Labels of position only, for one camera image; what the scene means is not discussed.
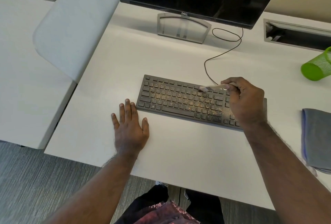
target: floor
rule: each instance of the floor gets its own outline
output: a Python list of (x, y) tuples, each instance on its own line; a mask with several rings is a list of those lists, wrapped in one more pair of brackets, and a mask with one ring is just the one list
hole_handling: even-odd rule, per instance
[[(0, 223), (41, 223), (99, 169), (46, 155), (43, 150), (0, 143)], [(155, 181), (131, 176), (111, 223), (153, 185)], [(169, 195), (182, 208), (189, 205), (184, 189), (170, 185)], [(226, 224), (280, 223), (275, 211), (224, 198), (220, 201)]]

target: desk surface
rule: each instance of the desk surface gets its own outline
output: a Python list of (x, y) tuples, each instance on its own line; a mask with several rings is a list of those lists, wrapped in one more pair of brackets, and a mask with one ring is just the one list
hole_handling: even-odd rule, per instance
[[(125, 98), (137, 100), (144, 74), (211, 84), (205, 59), (234, 43), (210, 35), (203, 45), (158, 36), (158, 13), (118, 5), (45, 153), (102, 166), (115, 153), (110, 114), (118, 113)], [(253, 30), (244, 30), (240, 47), (209, 61), (207, 69), (215, 80), (243, 76), (263, 88), (270, 123), (300, 156), (300, 110), (331, 112), (325, 99), (331, 97), (331, 79), (305, 79), (301, 64), (320, 52), (264, 42), (263, 18), (331, 29), (326, 23), (263, 13)], [(212, 24), (241, 33), (240, 28)], [(139, 117), (148, 118), (150, 139), (133, 175), (273, 209), (241, 130), (142, 111)], [(331, 176), (318, 176), (331, 187)]]
[(53, 3), (0, 0), (0, 140), (44, 148), (75, 87), (33, 46)]

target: gray cloth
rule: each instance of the gray cloth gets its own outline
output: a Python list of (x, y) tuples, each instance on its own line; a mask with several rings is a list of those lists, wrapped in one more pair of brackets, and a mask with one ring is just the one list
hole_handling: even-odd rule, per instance
[(302, 109), (302, 156), (309, 166), (331, 174), (331, 113)]

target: black pants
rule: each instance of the black pants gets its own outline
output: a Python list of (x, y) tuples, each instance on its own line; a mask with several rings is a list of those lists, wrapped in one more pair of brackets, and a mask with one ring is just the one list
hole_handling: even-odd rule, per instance
[[(221, 203), (213, 195), (186, 189), (186, 194), (191, 201), (187, 212), (202, 224), (224, 224)], [(145, 207), (166, 202), (169, 198), (168, 188), (155, 185), (147, 193), (135, 199), (123, 215), (137, 212)]]

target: green mesh cup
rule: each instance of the green mesh cup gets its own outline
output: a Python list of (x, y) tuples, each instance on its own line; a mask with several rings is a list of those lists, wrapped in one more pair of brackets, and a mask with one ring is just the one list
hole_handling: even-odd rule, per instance
[(309, 80), (317, 81), (331, 75), (331, 47), (324, 53), (301, 66), (302, 74)]

